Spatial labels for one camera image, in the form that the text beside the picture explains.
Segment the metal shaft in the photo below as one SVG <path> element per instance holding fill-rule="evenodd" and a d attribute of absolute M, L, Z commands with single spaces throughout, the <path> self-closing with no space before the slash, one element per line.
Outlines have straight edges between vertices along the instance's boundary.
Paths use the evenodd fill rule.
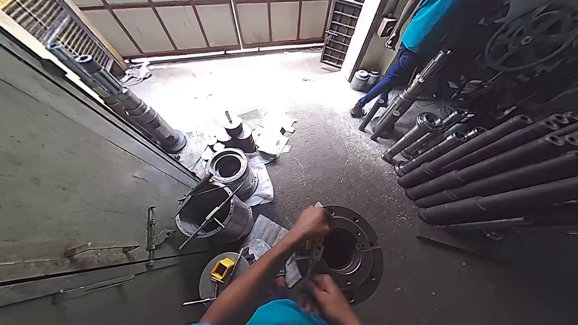
<path fill-rule="evenodd" d="M 398 142 L 395 142 L 382 155 L 381 159 L 391 162 L 393 157 L 420 139 L 426 133 L 437 132 L 442 127 L 442 121 L 433 113 L 420 113 L 416 117 L 416 125 L 409 130 Z"/>
<path fill-rule="evenodd" d="M 500 219 L 505 213 L 551 206 L 578 199 L 578 177 L 509 191 L 488 197 L 465 200 L 420 209 L 419 217 L 429 224 L 446 226 Z"/>
<path fill-rule="evenodd" d="M 92 56 L 81 55 L 76 62 L 98 83 L 110 98 L 105 102 L 121 117 L 128 113 L 140 127 L 150 134 L 163 149 L 169 153 L 177 153 L 187 144 L 187 138 L 182 132 L 171 128 L 165 120 L 147 106 L 132 91 L 124 88 L 107 70 L 102 68 Z"/>
<path fill-rule="evenodd" d="M 578 176 L 578 152 L 571 151 L 554 159 L 521 167 L 509 172 L 468 183 L 416 201 L 419 208 L 459 201 L 475 196 L 488 196 L 523 189 Z"/>
<path fill-rule="evenodd" d="M 444 59 L 451 53 L 450 50 L 441 50 L 428 63 L 412 82 L 387 106 L 384 115 L 377 122 L 376 129 L 371 135 L 371 140 L 377 141 L 382 132 L 391 130 L 395 122 L 407 112 L 407 110 L 417 100 L 417 96 L 424 83 L 433 76 L 443 65 Z"/>
<path fill-rule="evenodd" d="M 377 99 L 377 101 L 375 101 L 375 103 L 371 107 L 371 110 L 369 110 L 363 122 L 361 122 L 360 127 L 358 128 L 360 131 L 362 132 L 365 131 L 365 127 L 369 124 L 369 122 L 371 122 L 371 119 L 375 116 L 375 113 L 377 113 L 377 111 L 381 107 L 383 107 L 386 104 L 386 102 L 387 99 L 383 99 L 381 96 Z"/>
<path fill-rule="evenodd" d="M 476 150 L 479 150 L 490 143 L 493 143 L 507 134 L 517 131 L 532 123 L 529 117 L 526 115 L 517 115 L 511 119 L 505 121 L 504 123 L 496 126 L 495 128 L 489 130 L 488 132 L 464 143 L 464 145 L 455 148 L 454 150 L 442 155 L 441 157 L 423 164 L 419 168 L 411 171 L 409 174 L 398 179 L 398 184 L 408 189 L 409 187 L 414 187 L 416 185 L 427 182 L 431 179 L 436 178 L 439 175 L 444 174 L 447 171 L 443 171 L 445 166 L 454 162 L 457 159 L 465 157 Z"/>
<path fill-rule="evenodd" d="M 424 152 L 423 154 L 417 156 L 416 158 L 410 161 L 397 163 L 395 165 L 395 172 L 399 176 L 403 176 L 409 173 L 410 171 L 416 169 L 417 167 L 421 166 L 421 164 L 434 160 L 435 158 L 459 146 L 465 141 L 466 141 L 465 134 L 463 134 L 462 132 L 456 132 L 448 136 L 446 140 L 440 143 L 439 145 L 429 149 L 427 152 Z"/>
<path fill-rule="evenodd" d="M 557 136 L 549 135 L 475 165 L 449 172 L 429 182 L 407 189 L 406 195 L 412 200 L 417 200 L 443 190 L 461 187 L 475 180 L 544 161 L 570 149 L 578 149 L 578 140 L 576 138 L 570 137 L 570 139 L 564 140 Z"/>
<path fill-rule="evenodd" d="M 497 156 L 510 149 L 514 149 L 515 147 L 536 140 L 541 136 L 545 136 L 546 134 L 558 129 L 560 129 L 560 127 L 549 119 L 536 122 L 518 131 L 512 132 L 511 134 L 504 136 L 502 139 L 452 162 L 445 169 L 448 171 L 463 169 L 467 166 L 479 163 L 480 161 Z"/>
<path fill-rule="evenodd" d="M 455 110 L 452 114 L 450 114 L 442 121 L 442 129 L 439 132 L 432 132 L 424 135 L 421 139 L 415 141 L 404 151 L 402 151 L 402 156 L 406 157 L 407 159 L 413 159 L 417 157 L 417 155 L 419 154 L 418 151 L 421 148 L 423 148 L 428 142 L 437 138 L 441 133 L 446 132 L 452 126 L 456 125 L 458 122 L 463 120 L 467 114 L 468 111 L 465 109 Z"/>

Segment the yellow object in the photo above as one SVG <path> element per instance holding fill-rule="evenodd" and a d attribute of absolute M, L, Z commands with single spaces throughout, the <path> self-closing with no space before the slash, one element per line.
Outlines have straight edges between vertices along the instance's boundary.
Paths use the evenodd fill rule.
<path fill-rule="evenodd" d="M 211 276 L 217 280 L 222 280 L 233 265 L 235 265 L 235 262 L 231 261 L 228 257 L 224 258 L 215 264 L 215 267 L 211 271 Z"/>

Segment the leg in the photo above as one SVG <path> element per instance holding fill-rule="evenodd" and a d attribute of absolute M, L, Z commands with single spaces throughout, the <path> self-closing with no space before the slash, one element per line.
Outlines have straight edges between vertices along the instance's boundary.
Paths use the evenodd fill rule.
<path fill-rule="evenodd" d="M 417 65 L 417 54 L 408 50 L 403 43 L 399 46 L 397 62 L 392 64 L 383 78 L 361 98 L 351 110 L 351 115 L 354 113 L 362 113 L 362 108 L 381 94 L 384 101 L 387 102 L 387 94 L 400 84 L 407 84 L 409 78 L 412 76 L 413 69 Z"/>

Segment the sandal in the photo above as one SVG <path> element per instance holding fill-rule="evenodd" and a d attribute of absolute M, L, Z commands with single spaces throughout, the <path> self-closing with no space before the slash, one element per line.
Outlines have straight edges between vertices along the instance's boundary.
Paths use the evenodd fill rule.
<path fill-rule="evenodd" d="M 349 110 L 349 113 L 355 119 L 360 119 L 365 116 L 363 108 L 359 108 L 357 106 L 353 106 L 353 108 Z"/>

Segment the person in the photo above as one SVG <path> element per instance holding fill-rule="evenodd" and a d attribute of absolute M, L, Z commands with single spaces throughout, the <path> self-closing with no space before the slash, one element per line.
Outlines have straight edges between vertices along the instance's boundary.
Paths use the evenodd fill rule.
<path fill-rule="evenodd" d="M 351 116 L 364 117 L 363 107 L 372 99 L 381 95 L 382 99 L 387 102 L 387 96 L 394 87 L 407 85 L 415 68 L 425 60 L 431 59 L 440 50 L 442 40 L 452 28 L 455 28 L 454 24 L 459 21 L 463 6 L 467 2 L 466 0 L 423 0 L 403 33 L 397 52 L 397 62 L 391 64 L 381 81 L 353 106 L 350 111 Z M 403 25 L 419 3 L 420 0 L 407 2 L 386 42 L 387 48 L 395 50 Z"/>
<path fill-rule="evenodd" d="M 329 231 L 329 221 L 324 208 L 310 206 L 305 209 L 287 235 L 213 301 L 200 323 L 327 325 L 327 322 L 330 322 L 358 325 L 359 321 L 353 309 L 327 274 L 314 276 L 305 283 L 319 307 L 318 312 L 311 303 L 298 305 L 289 299 L 277 299 L 259 306 L 266 298 L 278 270 L 285 265 L 296 247 L 306 240 L 325 236 Z"/>

